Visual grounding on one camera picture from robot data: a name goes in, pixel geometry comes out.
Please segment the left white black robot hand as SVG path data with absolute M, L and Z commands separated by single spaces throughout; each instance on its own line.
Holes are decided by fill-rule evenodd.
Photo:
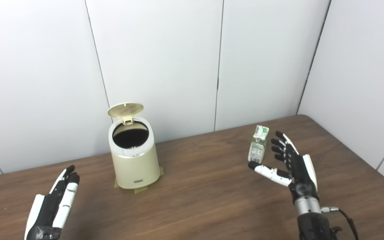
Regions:
M 80 176 L 75 166 L 64 169 L 47 195 L 34 198 L 26 229 L 25 240 L 58 240 L 69 218 L 79 188 Z

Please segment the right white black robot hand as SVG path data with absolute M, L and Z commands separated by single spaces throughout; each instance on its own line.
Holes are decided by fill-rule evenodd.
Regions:
M 276 160 L 283 162 L 286 171 L 250 161 L 248 167 L 256 173 L 275 183 L 289 188 L 293 201 L 300 197 L 310 196 L 319 200 L 318 184 L 315 169 L 310 155 L 300 155 L 293 142 L 282 132 L 275 132 L 271 139 L 271 150 Z

